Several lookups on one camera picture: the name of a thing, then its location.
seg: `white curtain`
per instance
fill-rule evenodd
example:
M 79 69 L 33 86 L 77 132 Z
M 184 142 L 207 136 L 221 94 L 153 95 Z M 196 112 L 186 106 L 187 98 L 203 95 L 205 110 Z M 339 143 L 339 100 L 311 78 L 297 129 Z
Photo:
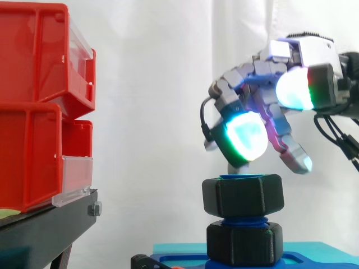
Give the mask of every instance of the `white curtain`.
M 227 167 L 202 145 L 199 106 L 214 78 L 293 32 L 316 31 L 340 52 L 359 51 L 355 0 L 63 2 L 97 51 L 96 112 L 84 118 L 94 123 L 93 187 L 103 202 L 98 222 L 74 243 L 69 268 L 130 268 L 131 256 L 151 254 L 154 243 L 205 242 L 216 218 L 203 210 L 201 183 Z M 282 177 L 286 206 L 269 219 L 285 241 L 359 255 L 358 173 L 312 117 L 288 117 L 312 157 L 311 174 L 293 174 L 271 145 L 250 171 Z M 337 121 L 359 138 L 350 120 Z

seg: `blue base plate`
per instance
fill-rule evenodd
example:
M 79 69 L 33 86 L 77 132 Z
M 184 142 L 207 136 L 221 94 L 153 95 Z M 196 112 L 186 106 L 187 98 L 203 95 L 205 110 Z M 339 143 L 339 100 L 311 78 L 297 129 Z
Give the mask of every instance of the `blue base plate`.
M 258 269 L 359 269 L 359 257 L 354 257 L 321 242 L 284 243 L 283 258 L 273 267 Z M 153 259 L 185 269 L 235 269 L 208 261 L 206 244 L 156 244 Z

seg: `large plastic nut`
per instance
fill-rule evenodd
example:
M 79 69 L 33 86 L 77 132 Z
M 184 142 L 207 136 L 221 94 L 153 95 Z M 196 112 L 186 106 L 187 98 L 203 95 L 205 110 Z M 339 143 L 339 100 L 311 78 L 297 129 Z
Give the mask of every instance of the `large plastic nut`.
M 234 267 L 273 266 L 283 255 L 282 227 L 241 228 L 221 221 L 207 227 L 207 254 L 216 262 Z
M 255 217 L 284 207 L 282 179 L 270 175 L 238 175 L 237 179 L 207 179 L 202 183 L 204 210 L 217 217 Z

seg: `robotic hand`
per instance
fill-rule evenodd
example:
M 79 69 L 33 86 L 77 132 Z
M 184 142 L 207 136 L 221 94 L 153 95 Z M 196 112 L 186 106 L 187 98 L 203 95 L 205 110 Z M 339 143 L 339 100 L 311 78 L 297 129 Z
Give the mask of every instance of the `robotic hand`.
M 209 97 L 201 106 L 205 147 L 218 146 L 232 174 L 261 156 L 269 140 L 287 167 L 306 174 L 312 161 L 294 141 L 284 115 L 290 110 L 312 109 L 317 112 L 314 122 L 319 131 L 359 171 L 359 143 L 330 117 L 350 117 L 359 125 L 355 119 L 359 118 L 357 80 L 359 54 L 338 55 L 331 39 L 303 33 L 272 40 L 252 62 L 227 71 L 210 86 Z M 212 129 L 204 120 L 204 106 L 210 99 L 221 115 Z M 324 132 L 318 118 L 324 118 L 335 139 Z

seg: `red drawer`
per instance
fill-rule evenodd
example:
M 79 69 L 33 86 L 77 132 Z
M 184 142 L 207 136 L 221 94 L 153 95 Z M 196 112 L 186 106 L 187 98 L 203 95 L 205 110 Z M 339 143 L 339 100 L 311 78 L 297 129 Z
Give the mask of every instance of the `red drawer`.
M 0 101 L 53 102 L 64 118 L 95 109 L 95 51 L 67 6 L 0 2 Z
M 92 123 L 52 103 L 0 103 L 0 208 L 25 212 L 89 194 Z

